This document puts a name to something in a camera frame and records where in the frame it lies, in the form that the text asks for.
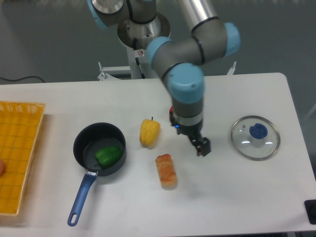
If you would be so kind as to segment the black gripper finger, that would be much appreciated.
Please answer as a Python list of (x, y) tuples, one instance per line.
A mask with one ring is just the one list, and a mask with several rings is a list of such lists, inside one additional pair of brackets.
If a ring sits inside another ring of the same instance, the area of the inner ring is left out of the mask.
[(201, 139), (193, 140), (192, 145), (197, 151), (197, 156), (207, 156), (211, 152), (211, 142), (208, 138), (202, 137)]

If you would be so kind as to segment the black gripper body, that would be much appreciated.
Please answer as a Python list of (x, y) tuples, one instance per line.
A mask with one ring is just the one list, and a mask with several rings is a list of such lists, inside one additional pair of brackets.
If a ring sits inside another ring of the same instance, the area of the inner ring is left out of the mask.
[(193, 117), (182, 117), (177, 115), (173, 109), (173, 116), (169, 115), (171, 126), (176, 128), (177, 134), (186, 135), (190, 142), (193, 140), (201, 139), (200, 133), (203, 124), (203, 112)]

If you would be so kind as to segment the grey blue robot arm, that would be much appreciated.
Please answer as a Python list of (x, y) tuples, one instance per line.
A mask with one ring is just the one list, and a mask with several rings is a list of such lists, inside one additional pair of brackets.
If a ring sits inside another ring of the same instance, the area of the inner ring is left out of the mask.
[(240, 33), (233, 23), (220, 20), (209, 0), (178, 3), (191, 31), (180, 42), (170, 39), (170, 24), (154, 0), (90, 0), (87, 4), (99, 26), (117, 25), (118, 37), (135, 52), (133, 58), (143, 78), (148, 71), (139, 59), (146, 57), (171, 96), (171, 125), (188, 137), (198, 156), (206, 156), (211, 143), (201, 135), (204, 75), (200, 66), (238, 51)]

